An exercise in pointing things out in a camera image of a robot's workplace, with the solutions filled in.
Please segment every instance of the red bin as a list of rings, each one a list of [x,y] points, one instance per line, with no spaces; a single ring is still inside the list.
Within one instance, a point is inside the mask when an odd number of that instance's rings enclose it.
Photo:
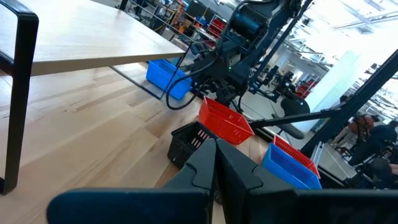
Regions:
[[[231,144],[241,144],[253,130],[243,115],[205,97],[200,106],[199,120],[218,137]]]

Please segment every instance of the wooden floor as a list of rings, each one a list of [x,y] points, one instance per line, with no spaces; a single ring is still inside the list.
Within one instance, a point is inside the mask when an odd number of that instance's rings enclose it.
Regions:
[[[144,63],[121,70],[151,85]],[[2,176],[11,85],[0,77]],[[171,111],[110,68],[32,77],[19,183],[0,196],[0,223],[46,223],[48,202],[68,189],[163,186],[178,172],[166,156],[170,132],[196,119],[200,103]],[[266,147],[252,137],[239,149],[259,162]]]

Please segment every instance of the blue basket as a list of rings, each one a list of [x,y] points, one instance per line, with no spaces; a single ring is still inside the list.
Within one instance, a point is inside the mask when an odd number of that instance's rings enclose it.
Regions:
[[[148,71],[147,71],[147,80],[156,85],[157,87],[161,88],[162,90],[166,90],[166,86],[169,83],[173,73],[175,71],[175,66],[172,65],[170,62],[162,59],[162,60],[153,60],[150,61],[148,64]],[[174,83],[175,80],[184,77],[185,74],[181,70],[177,70],[173,80],[171,81],[169,87]],[[176,84],[170,95],[177,100],[181,100],[184,95],[191,89],[191,78],[187,78],[185,80],[180,81]]]
[[[317,175],[273,143],[269,144],[261,166],[298,189],[322,189]]]

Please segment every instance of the wooden tabletop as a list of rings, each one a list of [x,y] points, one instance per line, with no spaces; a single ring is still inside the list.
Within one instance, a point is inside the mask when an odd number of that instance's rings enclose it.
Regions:
[[[32,75],[160,58],[183,51],[126,13],[89,0],[19,0],[39,17]],[[17,17],[0,6],[0,51],[14,56]]]

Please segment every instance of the chair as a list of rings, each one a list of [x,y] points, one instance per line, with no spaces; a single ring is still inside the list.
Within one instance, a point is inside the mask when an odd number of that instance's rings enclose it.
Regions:
[[[300,97],[294,96],[292,99],[284,98],[280,102],[280,106],[285,112],[285,116],[292,116],[298,114],[304,114],[310,112],[310,107],[308,103],[301,99]],[[280,118],[277,114],[272,114],[273,118]],[[297,129],[291,124],[280,124],[277,125],[280,128],[278,134],[280,135],[283,131],[292,136],[295,139],[303,139],[305,137],[304,133]]]

